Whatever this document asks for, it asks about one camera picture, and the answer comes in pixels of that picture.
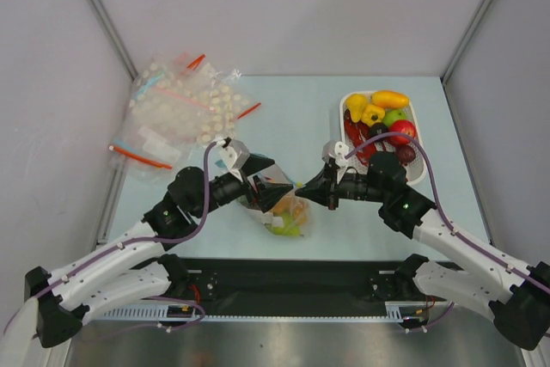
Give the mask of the orange toy fruit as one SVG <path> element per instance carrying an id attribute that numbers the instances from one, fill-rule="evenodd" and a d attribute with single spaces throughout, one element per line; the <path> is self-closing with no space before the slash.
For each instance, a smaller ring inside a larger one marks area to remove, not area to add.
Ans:
<path id="1" fill-rule="evenodd" d="M 308 222 L 309 205 L 301 199 L 282 199 L 277 205 L 277 211 L 281 217 L 293 219 L 299 226 Z"/>

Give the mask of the clear blue-zipper bag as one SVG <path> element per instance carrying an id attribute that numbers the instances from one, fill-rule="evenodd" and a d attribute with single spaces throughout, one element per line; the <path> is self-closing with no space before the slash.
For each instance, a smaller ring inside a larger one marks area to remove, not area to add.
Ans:
<path id="1" fill-rule="evenodd" d="M 238 205 L 257 223 L 273 235 L 287 237 L 304 237 L 312 227 L 309 202 L 299 198 L 295 191 L 300 185 L 296 183 L 276 164 L 260 171 L 257 176 L 265 183 L 288 184 L 291 191 L 286 193 L 269 211 L 250 203 L 245 196 L 237 200 Z"/>

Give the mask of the green pear toy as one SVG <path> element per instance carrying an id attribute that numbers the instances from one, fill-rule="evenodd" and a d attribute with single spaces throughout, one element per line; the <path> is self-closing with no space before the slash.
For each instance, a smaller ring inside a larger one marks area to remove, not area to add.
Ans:
<path id="1" fill-rule="evenodd" d="M 275 217 L 274 220 L 266 226 L 266 228 L 270 233 L 277 236 L 303 236 L 301 227 L 293 219 L 287 220 L 285 217 Z"/>

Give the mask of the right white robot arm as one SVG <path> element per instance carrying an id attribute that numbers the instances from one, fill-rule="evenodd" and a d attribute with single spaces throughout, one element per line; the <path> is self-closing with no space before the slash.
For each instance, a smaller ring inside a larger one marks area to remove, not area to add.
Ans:
<path id="1" fill-rule="evenodd" d="M 366 174 L 350 173 L 328 158 L 321 172 L 296 195 L 335 210 L 340 200 L 380 204 L 393 231 L 437 250 L 458 270 L 412 255 L 396 278 L 406 299 L 422 293 L 456 303 L 491 321 L 509 342 L 534 350 L 549 334 L 549 266 L 535 266 L 481 241 L 444 217 L 441 206 L 408 185 L 395 156 L 377 153 Z"/>

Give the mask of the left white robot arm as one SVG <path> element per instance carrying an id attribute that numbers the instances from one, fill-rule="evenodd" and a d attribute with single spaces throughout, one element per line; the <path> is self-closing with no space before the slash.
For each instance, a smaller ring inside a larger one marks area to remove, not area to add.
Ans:
<path id="1" fill-rule="evenodd" d="M 34 337 L 45 348 L 64 343 L 97 315 L 152 297 L 182 298 L 189 272 L 169 249 L 196 236 L 209 213 L 241 198 L 269 211 L 293 186 L 262 171 L 271 158 L 246 156 L 228 173 L 209 178 L 207 167 L 183 168 L 162 200 L 115 241 L 68 266 L 25 276 L 25 297 L 38 301 Z"/>

